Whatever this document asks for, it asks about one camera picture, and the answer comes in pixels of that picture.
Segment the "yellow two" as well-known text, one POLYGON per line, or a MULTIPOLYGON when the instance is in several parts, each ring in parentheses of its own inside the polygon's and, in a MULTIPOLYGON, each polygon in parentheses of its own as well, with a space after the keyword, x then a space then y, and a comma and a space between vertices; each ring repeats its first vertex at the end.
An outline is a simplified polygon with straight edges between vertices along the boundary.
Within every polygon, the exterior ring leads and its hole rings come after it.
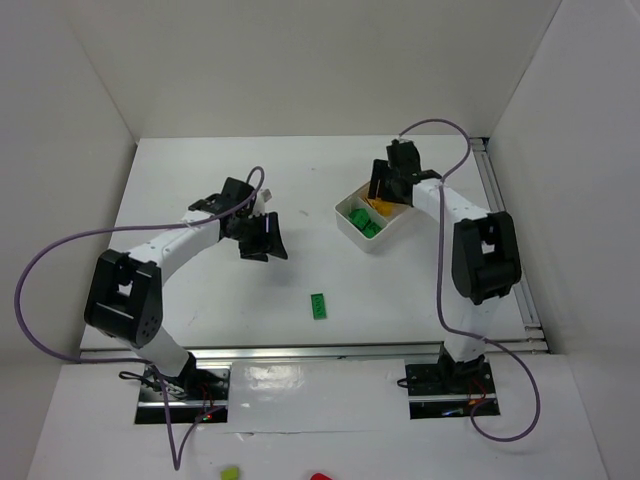
POLYGON ((366 198, 366 202, 382 217, 389 218, 394 214, 395 204, 392 202, 387 202, 379 198, 366 198))

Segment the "white divided plastic container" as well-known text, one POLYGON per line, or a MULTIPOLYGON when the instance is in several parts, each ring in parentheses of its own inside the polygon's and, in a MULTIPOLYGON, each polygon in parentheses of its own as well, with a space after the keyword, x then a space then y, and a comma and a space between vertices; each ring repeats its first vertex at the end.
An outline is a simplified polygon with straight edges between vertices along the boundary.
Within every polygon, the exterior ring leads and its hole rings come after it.
POLYGON ((347 195, 335 205, 334 212, 338 230, 361 251, 370 254, 389 243, 390 239, 416 216, 417 210, 407 205, 395 204, 394 214, 389 218, 382 217, 366 202, 368 188, 369 183, 365 183, 347 195), (372 239, 367 239, 348 218, 349 213, 358 208, 364 208, 370 221, 382 227, 382 231, 372 239))

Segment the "green and cream lego pair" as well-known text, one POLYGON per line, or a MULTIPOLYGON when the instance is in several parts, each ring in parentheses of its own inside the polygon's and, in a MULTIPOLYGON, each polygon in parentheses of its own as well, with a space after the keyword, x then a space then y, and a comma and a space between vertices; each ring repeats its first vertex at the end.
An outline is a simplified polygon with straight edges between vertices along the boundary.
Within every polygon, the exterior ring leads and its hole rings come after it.
POLYGON ((364 208, 358 208, 352 210, 348 218, 352 225, 354 225, 359 231, 364 230, 370 223, 370 217, 364 208))

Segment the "dark green lego plate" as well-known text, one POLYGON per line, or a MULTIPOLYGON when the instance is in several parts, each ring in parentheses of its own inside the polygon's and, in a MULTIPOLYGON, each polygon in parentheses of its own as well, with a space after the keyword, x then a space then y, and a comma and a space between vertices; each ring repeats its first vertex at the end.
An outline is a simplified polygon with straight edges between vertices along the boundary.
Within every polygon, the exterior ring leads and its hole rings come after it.
POLYGON ((325 297, 322 293, 315 293, 310 295, 311 311, 314 320, 325 320, 327 316, 327 308, 325 297))

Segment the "green lego brick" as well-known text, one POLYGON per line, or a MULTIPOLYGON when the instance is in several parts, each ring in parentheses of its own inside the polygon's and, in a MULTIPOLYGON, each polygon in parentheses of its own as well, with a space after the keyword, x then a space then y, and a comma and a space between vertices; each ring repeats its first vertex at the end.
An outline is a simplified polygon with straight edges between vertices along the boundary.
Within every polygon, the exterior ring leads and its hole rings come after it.
POLYGON ((372 239, 377 236, 382 231, 382 227, 377 223, 370 221, 367 225, 362 229, 361 233, 367 238, 372 239))

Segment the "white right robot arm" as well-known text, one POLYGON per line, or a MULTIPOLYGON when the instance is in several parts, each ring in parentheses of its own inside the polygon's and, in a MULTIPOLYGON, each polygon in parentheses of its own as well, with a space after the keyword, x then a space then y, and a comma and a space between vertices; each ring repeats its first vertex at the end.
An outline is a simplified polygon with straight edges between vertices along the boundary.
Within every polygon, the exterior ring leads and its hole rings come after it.
POLYGON ((428 378, 444 392, 460 393, 481 376, 497 307, 521 280, 514 222, 424 170, 413 142, 393 140, 386 152, 373 162, 368 197, 416 208, 438 222, 436 312, 446 337, 428 378))

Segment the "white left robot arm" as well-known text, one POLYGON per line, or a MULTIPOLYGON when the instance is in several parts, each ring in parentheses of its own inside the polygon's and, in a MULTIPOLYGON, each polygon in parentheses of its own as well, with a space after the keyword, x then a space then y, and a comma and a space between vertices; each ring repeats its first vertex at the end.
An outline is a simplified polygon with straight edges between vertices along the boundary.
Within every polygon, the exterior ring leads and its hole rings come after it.
POLYGON ((229 239, 244 260, 287 259, 271 193, 227 178, 221 192, 195 201, 177 228, 128 251, 109 249, 96 263, 85 322, 156 368, 156 379, 185 395, 221 395, 225 380, 198 368, 195 356, 163 326, 163 287, 203 251, 229 239))

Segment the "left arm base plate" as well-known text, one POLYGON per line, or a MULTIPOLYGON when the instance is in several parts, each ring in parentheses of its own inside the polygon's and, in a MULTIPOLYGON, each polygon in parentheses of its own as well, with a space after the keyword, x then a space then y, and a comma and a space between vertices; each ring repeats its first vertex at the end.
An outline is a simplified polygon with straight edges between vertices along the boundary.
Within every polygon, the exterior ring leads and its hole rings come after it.
MULTIPOLYGON (((223 424, 228 421, 228 398, 231 369, 229 366, 206 368, 215 377, 207 386, 200 384, 189 392, 166 383, 168 405, 173 424, 190 424, 202 416, 203 424, 223 424)), ((158 379, 152 370, 145 368, 142 374, 122 371, 122 380, 139 383, 139 394, 134 423, 136 425, 164 425, 164 399, 158 379)))

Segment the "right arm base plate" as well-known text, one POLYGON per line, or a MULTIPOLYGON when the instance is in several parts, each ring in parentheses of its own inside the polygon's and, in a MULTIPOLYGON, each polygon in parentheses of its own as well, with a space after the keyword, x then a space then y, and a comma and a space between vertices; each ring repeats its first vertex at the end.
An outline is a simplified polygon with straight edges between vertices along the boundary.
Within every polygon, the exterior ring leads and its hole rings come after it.
POLYGON ((407 364, 405 377, 396 381, 408 394, 412 420, 444 419, 475 415, 499 416, 500 407, 488 362, 470 377, 443 380, 435 364, 407 364))

